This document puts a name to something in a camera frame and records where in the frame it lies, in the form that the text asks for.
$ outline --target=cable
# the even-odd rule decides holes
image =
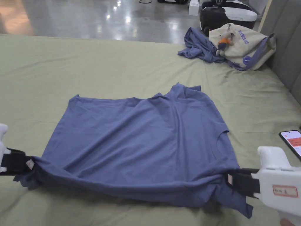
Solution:
[[[150,0],[149,2],[143,2],[144,0],[139,0],[139,3],[142,3],[142,4],[148,4],[148,3],[151,3],[153,0]]]

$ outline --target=shiny floor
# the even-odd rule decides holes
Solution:
[[[157,0],[0,0],[0,33],[184,43],[189,27],[187,5]]]

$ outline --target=white tag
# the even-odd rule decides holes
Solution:
[[[33,160],[28,160],[26,162],[26,165],[29,167],[30,170],[32,170],[35,163],[33,162]]]
[[[228,183],[233,185],[233,176],[231,176],[230,174],[228,174]]]

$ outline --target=headboard panel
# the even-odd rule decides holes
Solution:
[[[301,104],[301,1],[272,0],[260,32],[275,33],[276,53],[267,64]]]

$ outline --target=label sticker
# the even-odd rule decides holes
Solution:
[[[35,163],[33,162],[33,160],[28,160],[26,162],[26,165],[29,167],[30,170],[32,170]]]
[[[228,183],[233,185],[233,176],[231,176],[230,174],[228,174]]]
[[[249,62],[250,60],[251,60],[251,57],[245,56],[245,57],[243,58],[243,63],[244,63],[245,65],[247,65],[248,62]]]
[[[298,190],[294,186],[273,185],[274,195],[298,198]]]

